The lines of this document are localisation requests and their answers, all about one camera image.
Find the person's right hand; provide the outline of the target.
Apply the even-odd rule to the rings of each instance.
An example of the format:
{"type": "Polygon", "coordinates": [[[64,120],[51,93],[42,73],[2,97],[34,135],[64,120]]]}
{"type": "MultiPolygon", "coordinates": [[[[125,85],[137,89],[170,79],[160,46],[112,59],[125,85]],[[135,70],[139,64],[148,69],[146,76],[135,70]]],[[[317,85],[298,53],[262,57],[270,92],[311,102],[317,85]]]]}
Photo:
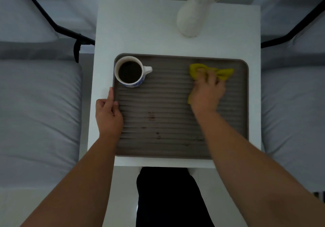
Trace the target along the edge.
{"type": "Polygon", "coordinates": [[[203,87],[202,73],[197,73],[197,81],[189,97],[190,107],[195,117],[215,113],[225,93],[224,88],[203,87]]]}

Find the person's left hand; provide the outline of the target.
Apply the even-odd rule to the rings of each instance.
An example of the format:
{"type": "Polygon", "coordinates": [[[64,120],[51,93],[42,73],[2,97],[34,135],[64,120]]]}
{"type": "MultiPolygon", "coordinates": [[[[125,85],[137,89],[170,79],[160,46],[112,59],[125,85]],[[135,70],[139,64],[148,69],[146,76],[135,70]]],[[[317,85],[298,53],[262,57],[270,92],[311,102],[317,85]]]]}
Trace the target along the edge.
{"type": "Polygon", "coordinates": [[[113,115],[114,90],[109,89],[106,99],[98,99],[95,104],[95,118],[99,129],[99,137],[112,141],[118,141],[123,129],[123,116],[113,115]]]}

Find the yellow cleaning cloth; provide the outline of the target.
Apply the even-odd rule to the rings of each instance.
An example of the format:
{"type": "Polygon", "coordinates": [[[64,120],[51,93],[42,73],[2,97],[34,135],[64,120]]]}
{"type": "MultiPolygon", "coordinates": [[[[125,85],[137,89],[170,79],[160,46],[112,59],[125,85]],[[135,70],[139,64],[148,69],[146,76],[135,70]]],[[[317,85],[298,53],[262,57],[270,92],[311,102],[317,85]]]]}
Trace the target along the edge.
{"type": "Polygon", "coordinates": [[[234,69],[218,69],[218,68],[211,68],[204,64],[191,64],[189,66],[189,74],[192,79],[196,82],[198,75],[197,73],[207,73],[208,71],[213,71],[216,76],[217,82],[219,81],[226,81],[228,80],[234,73],[234,69]]]}

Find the grey ribbed tray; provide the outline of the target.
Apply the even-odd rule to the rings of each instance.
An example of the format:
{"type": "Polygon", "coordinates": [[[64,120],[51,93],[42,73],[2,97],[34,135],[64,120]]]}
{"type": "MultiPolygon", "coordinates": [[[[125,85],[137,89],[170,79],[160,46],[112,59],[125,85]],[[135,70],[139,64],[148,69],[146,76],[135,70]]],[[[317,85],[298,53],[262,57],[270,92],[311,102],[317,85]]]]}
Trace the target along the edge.
{"type": "Polygon", "coordinates": [[[150,66],[135,88],[114,80],[114,96],[124,118],[116,154],[128,157],[210,159],[204,136],[188,104],[193,88],[189,66],[201,63],[234,69],[217,111],[244,138],[249,137],[248,65],[240,59],[129,54],[150,66]]]}

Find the person's right forearm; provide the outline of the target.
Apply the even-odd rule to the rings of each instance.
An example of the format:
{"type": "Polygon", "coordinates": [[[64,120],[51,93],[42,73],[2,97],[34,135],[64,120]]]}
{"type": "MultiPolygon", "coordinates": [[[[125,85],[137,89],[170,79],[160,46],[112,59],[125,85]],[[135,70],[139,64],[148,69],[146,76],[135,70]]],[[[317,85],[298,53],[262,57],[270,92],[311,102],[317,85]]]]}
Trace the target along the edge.
{"type": "Polygon", "coordinates": [[[194,111],[222,182],[249,227],[325,227],[325,204],[215,111],[194,111]]]}

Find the person's left forearm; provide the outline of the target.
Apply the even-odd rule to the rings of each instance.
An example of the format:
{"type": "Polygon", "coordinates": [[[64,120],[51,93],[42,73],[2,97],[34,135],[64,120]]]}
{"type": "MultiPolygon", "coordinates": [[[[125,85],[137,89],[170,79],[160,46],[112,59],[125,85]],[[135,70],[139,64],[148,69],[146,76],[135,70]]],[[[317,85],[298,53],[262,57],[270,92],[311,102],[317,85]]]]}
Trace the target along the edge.
{"type": "Polygon", "coordinates": [[[118,140],[100,135],[21,227],[102,227],[118,140]]]}

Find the white blue patterned mug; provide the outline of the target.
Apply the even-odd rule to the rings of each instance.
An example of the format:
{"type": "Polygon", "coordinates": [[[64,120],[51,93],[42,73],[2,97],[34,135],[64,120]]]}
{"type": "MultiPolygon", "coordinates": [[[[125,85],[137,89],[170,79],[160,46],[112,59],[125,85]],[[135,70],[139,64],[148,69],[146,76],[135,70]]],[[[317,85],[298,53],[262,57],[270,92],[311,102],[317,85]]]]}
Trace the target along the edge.
{"type": "Polygon", "coordinates": [[[151,66],[144,66],[142,62],[134,56],[124,56],[115,62],[115,79],[123,86],[135,88],[140,86],[147,74],[152,73],[151,66]]]}

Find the white ceramic vase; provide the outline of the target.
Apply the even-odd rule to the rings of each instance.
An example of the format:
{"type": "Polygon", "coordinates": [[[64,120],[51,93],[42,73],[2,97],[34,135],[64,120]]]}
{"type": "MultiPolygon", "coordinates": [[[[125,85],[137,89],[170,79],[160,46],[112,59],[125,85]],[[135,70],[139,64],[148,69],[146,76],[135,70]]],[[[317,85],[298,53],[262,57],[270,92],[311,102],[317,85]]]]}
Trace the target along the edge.
{"type": "Polygon", "coordinates": [[[210,7],[218,0],[187,0],[177,14],[177,28],[185,37],[200,34],[210,7]]]}

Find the white side table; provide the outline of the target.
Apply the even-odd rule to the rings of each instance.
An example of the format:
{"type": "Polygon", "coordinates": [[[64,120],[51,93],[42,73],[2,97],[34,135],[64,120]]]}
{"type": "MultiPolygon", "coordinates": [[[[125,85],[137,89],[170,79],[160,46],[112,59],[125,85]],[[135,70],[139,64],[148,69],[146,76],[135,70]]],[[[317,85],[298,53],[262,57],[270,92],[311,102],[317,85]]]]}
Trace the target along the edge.
{"type": "MultiPolygon", "coordinates": [[[[261,149],[261,11],[216,3],[199,36],[178,32],[176,0],[100,0],[95,40],[88,149],[99,136],[95,102],[114,87],[114,66],[129,54],[240,59],[248,65],[248,140],[261,149]]],[[[115,166],[213,168],[211,159],[115,157],[115,166]]]]}

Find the grey cushioned chair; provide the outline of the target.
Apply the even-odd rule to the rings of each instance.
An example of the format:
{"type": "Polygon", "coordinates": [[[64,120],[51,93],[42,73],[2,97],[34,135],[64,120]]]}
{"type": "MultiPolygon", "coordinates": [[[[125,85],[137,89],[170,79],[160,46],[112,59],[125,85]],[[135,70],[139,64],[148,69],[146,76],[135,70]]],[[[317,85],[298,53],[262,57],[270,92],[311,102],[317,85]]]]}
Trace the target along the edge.
{"type": "Polygon", "coordinates": [[[325,195],[325,0],[261,49],[265,152],[309,192],[325,195]]]}
{"type": "Polygon", "coordinates": [[[81,45],[36,0],[0,0],[0,189],[54,187],[78,162],[81,45]]]}

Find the person's black trousers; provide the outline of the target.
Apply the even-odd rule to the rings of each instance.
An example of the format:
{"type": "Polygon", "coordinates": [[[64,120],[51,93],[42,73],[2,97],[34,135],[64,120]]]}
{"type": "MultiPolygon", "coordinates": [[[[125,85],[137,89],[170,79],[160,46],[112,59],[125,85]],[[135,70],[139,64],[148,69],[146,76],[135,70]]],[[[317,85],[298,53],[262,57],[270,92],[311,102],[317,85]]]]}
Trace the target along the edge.
{"type": "Polygon", "coordinates": [[[136,227],[214,227],[187,168],[142,167],[136,227]]]}

